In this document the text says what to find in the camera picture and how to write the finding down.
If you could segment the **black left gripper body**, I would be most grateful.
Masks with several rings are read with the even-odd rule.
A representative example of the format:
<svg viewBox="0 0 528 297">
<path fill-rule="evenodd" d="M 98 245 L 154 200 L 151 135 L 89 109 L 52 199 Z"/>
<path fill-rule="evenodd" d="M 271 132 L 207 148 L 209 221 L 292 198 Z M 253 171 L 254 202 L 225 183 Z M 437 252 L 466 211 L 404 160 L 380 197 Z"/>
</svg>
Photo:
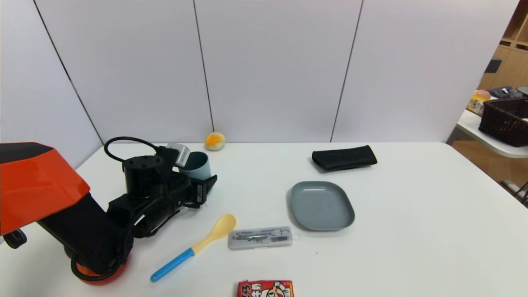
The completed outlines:
<svg viewBox="0 0 528 297">
<path fill-rule="evenodd" d="M 170 176 L 170 205 L 173 209 L 199 209 L 206 202 L 206 184 L 186 175 Z"/>
</svg>

